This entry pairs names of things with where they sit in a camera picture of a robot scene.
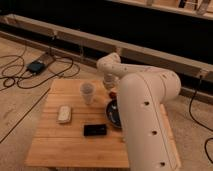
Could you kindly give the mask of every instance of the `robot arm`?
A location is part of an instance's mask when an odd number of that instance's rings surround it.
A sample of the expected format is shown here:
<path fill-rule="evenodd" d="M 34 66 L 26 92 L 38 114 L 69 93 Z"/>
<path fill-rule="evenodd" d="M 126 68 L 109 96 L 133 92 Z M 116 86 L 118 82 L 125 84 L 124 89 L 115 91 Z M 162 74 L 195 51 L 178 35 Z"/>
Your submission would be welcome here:
<path fill-rule="evenodd" d="M 160 104 L 176 97 L 179 77 L 170 70 L 121 64 L 112 53 L 97 62 L 104 74 L 118 76 L 118 110 L 132 171 L 173 171 L 177 161 L 163 123 Z"/>

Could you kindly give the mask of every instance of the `wooden table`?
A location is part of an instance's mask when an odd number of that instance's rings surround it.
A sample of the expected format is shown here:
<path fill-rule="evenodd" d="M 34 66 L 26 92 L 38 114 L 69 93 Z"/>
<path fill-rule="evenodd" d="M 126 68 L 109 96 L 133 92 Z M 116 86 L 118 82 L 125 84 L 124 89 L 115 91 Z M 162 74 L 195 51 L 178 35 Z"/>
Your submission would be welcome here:
<path fill-rule="evenodd" d="M 80 96 L 83 82 L 96 87 L 94 102 L 87 106 Z M 122 132 L 106 119 L 105 107 L 110 101 L 100 80 L 56 79 L 46 99 L 31 148 L 26 158 L 27 166 L 79 167 L 79 168 L 128 168 L 128 158 Z M 57 112 L 61 105 L 70 105 L 72 121 L 58 124 Z M 170 139 L 176 150 L 166 112 L 162 106 Z M 83 136 L 85 124 L 106 123 L 106 136 Z"/>

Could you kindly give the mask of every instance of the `table leg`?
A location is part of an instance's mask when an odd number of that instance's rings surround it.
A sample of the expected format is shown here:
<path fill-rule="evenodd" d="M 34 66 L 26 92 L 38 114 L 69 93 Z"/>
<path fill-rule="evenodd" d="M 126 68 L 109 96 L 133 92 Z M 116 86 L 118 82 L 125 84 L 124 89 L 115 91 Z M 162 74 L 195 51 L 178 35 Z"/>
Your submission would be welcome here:
<path fill-rule="evenodd" d="M 58 169 L 56 169 L 56 167 L 48 167 L 48 169 L 49 169 L 50 171 L 58 171 Z"/>

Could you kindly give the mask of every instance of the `white remote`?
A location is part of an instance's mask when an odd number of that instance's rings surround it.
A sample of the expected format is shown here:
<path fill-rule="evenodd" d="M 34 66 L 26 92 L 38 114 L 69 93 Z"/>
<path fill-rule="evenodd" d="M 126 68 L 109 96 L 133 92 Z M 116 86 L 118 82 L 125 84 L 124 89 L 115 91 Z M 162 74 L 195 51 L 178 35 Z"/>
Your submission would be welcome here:
<path fill-rule="evenodd" d="M 61 106 L 58 112 L 58 123 L 68 123 L 71 120 L 72 110 L 70 106 Z"/>

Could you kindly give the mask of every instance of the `charger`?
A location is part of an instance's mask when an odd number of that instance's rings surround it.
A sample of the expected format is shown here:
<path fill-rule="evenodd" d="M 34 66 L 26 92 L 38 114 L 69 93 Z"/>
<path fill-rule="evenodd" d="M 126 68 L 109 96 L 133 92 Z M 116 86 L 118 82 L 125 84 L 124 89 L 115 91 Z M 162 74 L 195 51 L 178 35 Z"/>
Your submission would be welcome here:
<path fill-rule="evenodd" d="M 55 58 L 45 52 L 42 54 L 38 59 L 35 61 L 31 62 L 27 66 L 27 71 L 33 73 L 33 74 L 40 74 L 42 71 L 44 71 L 50 64 L 52 64 L 55 61 Z"/>
<path fill-rule="evenodd" d="M 45 69 L 45 64 L 39 61 L 33 61 L 27 66 L 27 71 L 33 74 L 40 74 Z"/>

